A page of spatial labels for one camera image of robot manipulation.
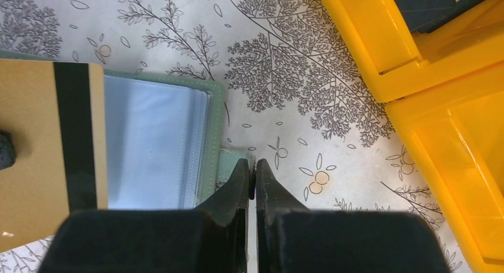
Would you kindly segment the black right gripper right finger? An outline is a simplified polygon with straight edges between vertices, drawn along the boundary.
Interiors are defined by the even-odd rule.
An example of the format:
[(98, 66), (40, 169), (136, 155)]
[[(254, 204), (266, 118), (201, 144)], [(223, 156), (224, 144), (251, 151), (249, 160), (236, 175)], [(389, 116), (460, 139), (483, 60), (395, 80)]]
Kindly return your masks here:
[(255, 170), (259, 272), (449, 272), (427, 223), (407, 212), (311, 210)]

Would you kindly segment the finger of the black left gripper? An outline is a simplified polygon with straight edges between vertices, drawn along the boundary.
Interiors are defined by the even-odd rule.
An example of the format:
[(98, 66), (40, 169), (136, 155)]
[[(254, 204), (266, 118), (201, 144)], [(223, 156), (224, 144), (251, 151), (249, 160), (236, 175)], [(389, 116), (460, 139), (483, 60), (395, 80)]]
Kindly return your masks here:
[(13, 166), (17, 159), (12, 137), (9, 132), (1, 130), (1, 170)]

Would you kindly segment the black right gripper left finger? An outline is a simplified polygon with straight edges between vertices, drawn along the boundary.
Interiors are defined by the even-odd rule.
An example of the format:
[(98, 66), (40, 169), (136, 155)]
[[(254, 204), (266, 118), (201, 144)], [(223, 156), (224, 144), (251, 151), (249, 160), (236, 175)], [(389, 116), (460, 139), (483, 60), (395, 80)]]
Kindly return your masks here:
[(40, 272), (246, 272), (250, 170), (194, 209), (93, 210), (60, 226)]

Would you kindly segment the beige credit card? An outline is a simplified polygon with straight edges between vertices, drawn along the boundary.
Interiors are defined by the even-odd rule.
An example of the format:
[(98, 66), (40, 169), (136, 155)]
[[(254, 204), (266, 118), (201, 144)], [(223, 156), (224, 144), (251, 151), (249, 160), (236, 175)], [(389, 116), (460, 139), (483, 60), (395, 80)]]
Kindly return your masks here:
[(1, 250), (55, 234), (75, 212), (108, 207), (105, 74), (98, 64), (1, 60)]

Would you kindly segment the green card holder wallet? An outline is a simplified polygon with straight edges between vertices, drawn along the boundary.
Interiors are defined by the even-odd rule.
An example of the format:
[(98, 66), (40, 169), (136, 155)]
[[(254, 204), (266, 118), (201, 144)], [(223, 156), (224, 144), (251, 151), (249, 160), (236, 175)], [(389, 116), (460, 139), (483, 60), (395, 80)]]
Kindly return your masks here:
[(222, 91), (105, 74), (108, 207), (192, 208), (213, 190)]

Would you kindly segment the yellow plastic divided bin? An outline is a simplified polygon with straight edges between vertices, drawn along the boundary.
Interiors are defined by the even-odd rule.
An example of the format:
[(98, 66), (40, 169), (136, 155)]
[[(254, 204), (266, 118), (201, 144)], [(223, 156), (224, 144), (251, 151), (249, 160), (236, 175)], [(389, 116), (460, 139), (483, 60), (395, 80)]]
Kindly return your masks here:
[(474, 272), (503, 271), (503, 0), (428, 34), (395, 0), (322, 0)]

